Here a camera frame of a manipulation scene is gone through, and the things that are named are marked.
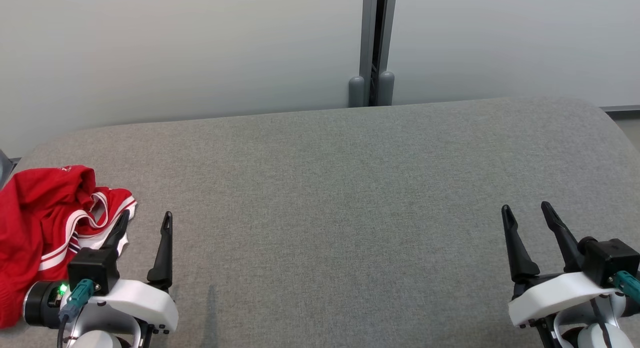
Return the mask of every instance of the red and white clothing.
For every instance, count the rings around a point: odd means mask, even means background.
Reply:
[[[20,319],[23,300],[39,280],[67,278],[80,248],[100,248],[124,210],[137,202],[126,189],[96,187],[83,165],[16,173],[0,190],[0,328]],[[126,235],[118,244],[122,252]]]

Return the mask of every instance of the black cable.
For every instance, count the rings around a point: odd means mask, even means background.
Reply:
[[[607,330],[607,326],[605,325],[604,317],[598,307],[598,303],[596,303],[596,298],[590,300],[591,307],[593,309],[593,314],[595,314],[596,319],[598,320],[598,325],[602,330],[602,338],[604,339],[604,344],[606,348],[612,348],[611,346],[611,337],[609,336],[609,331]]]
[[[62,348],[62,345],[64,344],[63,336],[65,335],[65,326],[67,325],[68,321],[69,321],[69,316],[67,314],[62,316],[62,320],[60,321],[60,326],[57,328],[57,348]]]

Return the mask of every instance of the gray fabric tablecloth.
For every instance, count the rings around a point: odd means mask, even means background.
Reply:
[[[123,278],[144,280],[165,211],[180,320],[154,348],[541,348],[510,324],[500,208],[562,270],[547,200],[580,239],[640,249],[640,156],[573,99],[487,99],[121,125],[37,147],[139,202]],[[640,345],[640,320],[622,323]],[[0,347],[52,347],[24,323]]]

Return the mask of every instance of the teal cable plug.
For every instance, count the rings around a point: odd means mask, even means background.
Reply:
[[[618,273],[615,273],[613,285],[615,288],[620,289],[622,293],[640,303],[640,281],[629,272],[620,270]]]
[[[60,318],[60,321],[63,320],[64,316],[67,316],[66,321],[73,321],[78,314],[80,314],[80,310],[84,307],[87,302],[89,302],[89,298],[94,295],[94,282],[91,279],[83,279],[75,286],[73,291],[71,292],[71,296],[66,299],[66,304],[60,308],[60,312],[58,312],[57,316]]]

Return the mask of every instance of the white partition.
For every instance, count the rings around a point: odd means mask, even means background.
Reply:
[[[640,104],[640,0],[395,0],[393,104],[554,95]]]
[[[0,148],[346,107],[361,29],[362,0],[0,0]]]

